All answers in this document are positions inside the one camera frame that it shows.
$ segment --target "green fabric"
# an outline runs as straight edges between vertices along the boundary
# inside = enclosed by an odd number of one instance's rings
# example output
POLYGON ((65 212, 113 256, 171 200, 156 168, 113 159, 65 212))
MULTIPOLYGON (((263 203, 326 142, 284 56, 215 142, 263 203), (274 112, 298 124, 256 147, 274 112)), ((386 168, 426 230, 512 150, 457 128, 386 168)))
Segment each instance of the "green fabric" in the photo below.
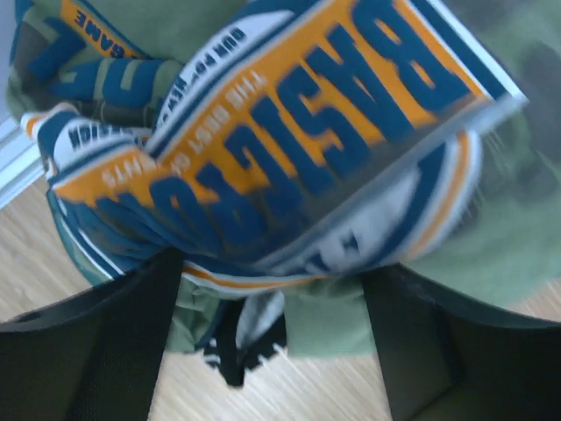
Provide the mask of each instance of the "green fabric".
POLYGON ((373 353, 361 280, 313 281, 286 289, 287 349, 291 357, 333 358, 373 353))
POLYGON ((220 300, 192 282, 181 282, 174 318, 167 339, 169 352, 191 353, 205 336, 217 313, 220 300))

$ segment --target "wooden floor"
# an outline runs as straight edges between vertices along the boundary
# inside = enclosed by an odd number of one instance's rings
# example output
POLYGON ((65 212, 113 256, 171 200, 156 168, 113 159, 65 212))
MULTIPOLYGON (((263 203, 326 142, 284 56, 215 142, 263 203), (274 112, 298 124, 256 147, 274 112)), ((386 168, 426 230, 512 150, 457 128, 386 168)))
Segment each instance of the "wooden floor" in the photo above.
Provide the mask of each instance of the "wooden floor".
MULTIPOLYGON (((50 218, 36 182, 0 210, 0 321, 86 289, 50 218)), ((516 309, 561 320, 561 285, 552 282, 516 309)), ((242 391, 230 390, 197 356, 166 357, 152 421, 388 420, 374 357, 274 360, 242 391)))

